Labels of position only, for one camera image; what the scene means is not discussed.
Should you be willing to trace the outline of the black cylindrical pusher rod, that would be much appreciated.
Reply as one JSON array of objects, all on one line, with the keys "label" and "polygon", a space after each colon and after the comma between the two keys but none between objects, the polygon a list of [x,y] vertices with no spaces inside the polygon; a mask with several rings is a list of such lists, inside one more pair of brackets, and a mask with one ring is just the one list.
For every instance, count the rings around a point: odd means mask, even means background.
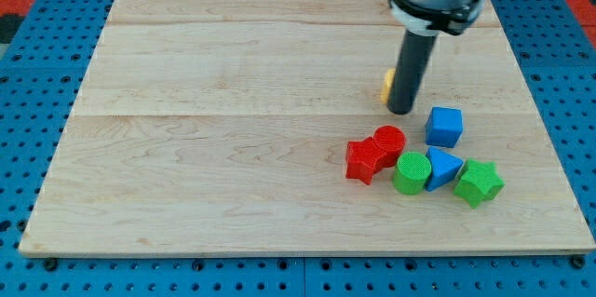
[{"label": "black cylindrical pusher rod", "polygon": [[406,115],[413,109],[436,38],[406,31],[386,103],[393,114]]}]

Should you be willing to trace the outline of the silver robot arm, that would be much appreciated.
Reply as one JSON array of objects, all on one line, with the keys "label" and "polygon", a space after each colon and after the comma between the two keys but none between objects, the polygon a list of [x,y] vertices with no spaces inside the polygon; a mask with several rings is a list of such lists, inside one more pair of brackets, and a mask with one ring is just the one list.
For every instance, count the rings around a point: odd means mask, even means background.
[{"label": "silver robot arm", "polygon": [[396,115],[413,109],[439,34],[460,35],[481,14],[486,0],[388,0],[392,16],[405,27],[386,106]]}]

